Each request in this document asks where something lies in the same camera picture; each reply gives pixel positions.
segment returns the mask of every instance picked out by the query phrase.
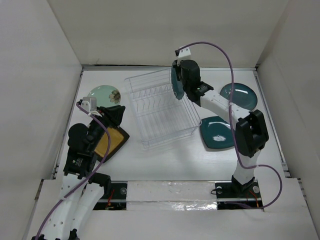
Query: light green plate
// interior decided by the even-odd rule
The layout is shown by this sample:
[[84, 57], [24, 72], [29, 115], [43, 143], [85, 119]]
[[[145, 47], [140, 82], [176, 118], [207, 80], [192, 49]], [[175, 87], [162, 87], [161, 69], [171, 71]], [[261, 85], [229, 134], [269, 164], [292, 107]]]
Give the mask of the light green plate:
[[101, 85], [92, 89], [88, 97], [96, 98], [97, 107], [112, 107], [120, 104], [121, 95], [118, 89], [110, 85]]

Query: dish rack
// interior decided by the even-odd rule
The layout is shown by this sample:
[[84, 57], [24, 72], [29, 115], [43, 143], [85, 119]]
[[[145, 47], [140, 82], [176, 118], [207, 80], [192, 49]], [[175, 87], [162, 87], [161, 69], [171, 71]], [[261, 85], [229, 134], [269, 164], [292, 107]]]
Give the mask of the dish rack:
[[176, 99], [171, 68], [124, 81], [145, 148], [191, 135], [201, 125], [195, 106], [187, 96]]

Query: bolt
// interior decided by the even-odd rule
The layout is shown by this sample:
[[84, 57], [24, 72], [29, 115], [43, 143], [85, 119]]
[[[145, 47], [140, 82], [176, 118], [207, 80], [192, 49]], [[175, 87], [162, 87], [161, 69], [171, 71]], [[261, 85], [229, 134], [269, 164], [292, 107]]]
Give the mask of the bolt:
[[254, 191], [255, 194], [260, 193], [260, 188], [258, 186], [253, 186], [252, 190]]
[[215, 192], [216, 192], [217, 194], [222, 194], [222, 187], [221, 187], [221, 186], [217, 186], [217, 187], [215, 188]]
[[121, 193], [122, 195], [127, 194], [127, 189], [126, 189], [125, 187], [122, 187], [122, 188], [120, 189], [120, 193]]

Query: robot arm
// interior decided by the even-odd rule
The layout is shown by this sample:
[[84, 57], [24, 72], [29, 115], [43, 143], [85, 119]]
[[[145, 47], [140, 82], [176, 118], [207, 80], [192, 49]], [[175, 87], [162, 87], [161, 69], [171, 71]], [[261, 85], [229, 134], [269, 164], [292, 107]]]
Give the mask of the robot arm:
[[[178, 84], [173, 82], [173, 88], [179, 86], [179, 84], [182, 85], [183, 91], [193, 103], [210, 110], [230, 123], [229, 101], [214, 90], [212, 86], [201, 81], [200, 68], [194, 60], [190, 59], [190, 49], [186, 47], [176, 52], [176, 55], [177, 60], [172, 65], [175, 76], [172, 75], [171, 77], [176, 78]], [[252, 112], [234, 103], [231, 103], [231, 105], [232, 125], [235, 130], [235, 140], [241, 162], [245, 167], [255, 166], [260, 151], [269, 139], [264, 115], [259, 110]], [[238, 162], [231, 179], [235, 190], [243, 192], [251, 186], [254, 179], [254, 169], [243, 168]]]
[[[105, 128], [117, 128], [126, 107], [97, 108], [96, 101], [93, 97], [84, 97], [78, 104], [86, 112], [95, 115]], [[95, 120], [89, 126], [77, 123], [69, 129], [69, 150], [63, 169], [60, 200], [50, 212], [52, 214], [49, 213], [43, 229], [41, 226], [41, 235], [34, 236], [32, 240], [78, 240], [98, 200], [111, 193], [110, 176], [101, 173], [92, 175], [97, 161], [95, 149], [104, 134], [105, 130]]]

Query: white backdrop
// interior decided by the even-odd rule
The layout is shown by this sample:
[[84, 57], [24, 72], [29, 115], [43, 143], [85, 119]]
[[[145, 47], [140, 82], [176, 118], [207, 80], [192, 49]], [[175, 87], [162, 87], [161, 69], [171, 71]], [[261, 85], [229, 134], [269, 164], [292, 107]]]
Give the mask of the white backdrop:
[[22, 239], [81, 69], [46, 1], [0, 0], [0, 239]]
[[320, 233], [320, 1], [292, 0], [258, 69], [289, 170]]
[[[169, 66], [174, 50], [210, 41], [254, 67], [288, 0], [48, 0], [82, 64]], [[209, 46], [201, 67], [227, 67]]]

